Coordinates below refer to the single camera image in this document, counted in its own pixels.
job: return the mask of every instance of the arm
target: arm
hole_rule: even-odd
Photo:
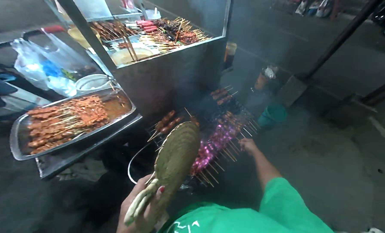
[[[242,139],[238,142],[242,151],[246,151],[254,158],[257,168],[257,177],[264,189],[266,184],[273,178],[282,177],[280,172],[266,159],[264,154],[257,148],[253,139]]]

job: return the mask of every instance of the green container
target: green container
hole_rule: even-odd
[[[266,107],[262,115],[257,119],[260,127],[270,128],[277,123],[282,123],[286,120],[286,108],[280,104],[272,104]]]

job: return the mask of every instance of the metal tray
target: metal tray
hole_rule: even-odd
[[[84,97],[84,96],[88,96],[88,95],[92,95],[92,94],[98,94],[100,96],[105,96],[111,92],[112,92],[112,88],[97,90],[97,91],[93,91],[91,93],[86,93],[86,94],[82,94],[79,96],[62,99],[62,100],[53,102],[51,104],[45,105],[44,107],[54,106],[54,105],[60,104],[62,102],[66,102],[70,99],[76,99],[76,98],[80,98],[80,97]],[[128,96],[125,94],[125,92],[123,90],[121,90],[118,94],[121,94],[121,95],[125,96],[126,98],[128,98]],[[135,108],[134,104],[132,103],[132,101],[131,101],[131,104],[132,104],[131,111],[129,111],[127,114],[125,114],[123,116],[120,116],[120,117],[114,119],[112,122],[98,128],[98,129],[96,129],[90,133],[83,134],[83,135],[81,135],[75,139],[72,139],[72,140],[66,142],[66,143],[63,143],[59,146],[53,147],[49,150],[46,150],[46,151],[43,151],[43,152],[40,152],[40,153],[37,153],[34,155],[30,155],[30,152],[32,151],[32,149],[27,146],[27,144],[30,142],[30,136],[29,136],[30,130],[27,128],[27,125],[30,124],[30,116],[28,114],[24,114],[24,115],[20,116],[14,122],[14,124],[12,126],[12,129],[10,132],[10,150],[13,154],[13,157],[16,160],[20,160],[20,161],[29,160],[32,158],[36,158],[39,156],[49,154],[53,151],[58,151],[58,150],[66,148],[66,147],[72,146],[77,141],[87,140],[88,138],[95,136],[98,132],[100,132],[102,130],[110,129],[110,128],[115,128],[116,130],[118,130],[121,127],[123,127],[124,125],[126,125],[130,120],[132,120],[132,118],[130,118],[129,116],[134,113],[136,108]]]

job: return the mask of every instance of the sausage skewer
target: sausage skewer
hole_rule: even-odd
[[[183,120],[184,116],[181,116],[181,117],[177,117],[175,118],[173,121],[171,121],[167,126],[163,127],[162,129],[160,129],[159,133],[157,135],[155,135],[154,137],[150,138],[148,141],[151,141],[153,140],[154,138],[158,137],[159,135],[162,135],[162,134],[168,134],[170,132],[170,130],[178,123],[181,122],[181,120]]]
[[[169,120],[171,120],[171,118],[174,116],[175,114],[175,111],[174,110],[171,110],[168,114],[166,114],[162,120],[160,120],[156,125],[155,125],[155,132],[154,134],[148,139],[147,142],[149,142],[150,140],[152,140],[152,138],[154,138],[154,136],[167,124],[167,122]]]

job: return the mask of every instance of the plastic container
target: plastic container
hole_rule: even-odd
[[[257,123],[260,127],[271,128],[278,123],[284,122],[286,118],[286,108],[280,104],[273,104],[266,107],[262,115],[257,119]]]
[[[77,94],[86,94],[96,90],[109,88],[110,80],[106,75],[93,74],[85,76],[76,82]]]
[[[161,18],[161,13],[159,13],[159,10],[157,10],[157,8],[155,8],[155,10],[147,9],[145,10],[145,13],[147,14],[148,20]]]
[[[101,35],[99,33],[91,28],[93,33],[96,35],[96,38],[98,38],[99,42],[101,42]],[[91,45],[88,43],[88,41],[83,37],[82,33],[79,31],[77,27],[71,28],[67,31],[67,33],[76,40],[77,43],[82,45],[83,48],[88,49],[91,47]]]

